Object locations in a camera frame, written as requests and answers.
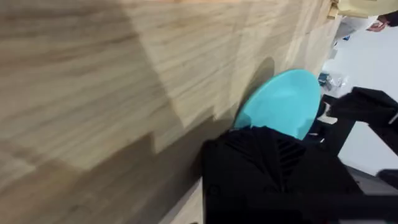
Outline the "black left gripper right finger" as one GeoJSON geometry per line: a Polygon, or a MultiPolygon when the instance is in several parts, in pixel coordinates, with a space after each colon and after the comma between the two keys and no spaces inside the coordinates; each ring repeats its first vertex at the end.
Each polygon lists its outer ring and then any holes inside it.
{"type": "Polygon", "coordinates": [[[363,215],[363,191],[322,143],[290,136],[278,139],[283,201],[279,223],[330,223],[363,215]]]}

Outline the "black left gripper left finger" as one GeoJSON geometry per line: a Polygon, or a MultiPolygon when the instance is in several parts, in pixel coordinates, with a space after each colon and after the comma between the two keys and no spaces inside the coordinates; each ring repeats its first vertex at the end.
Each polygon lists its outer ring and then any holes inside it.
{"type": "Polygon", "coordinates": [[[275,131],[243,128],[226,131],[201,147],[205,223],[262,223],[268,212],[256,198],[280,191],[275,131]]]}

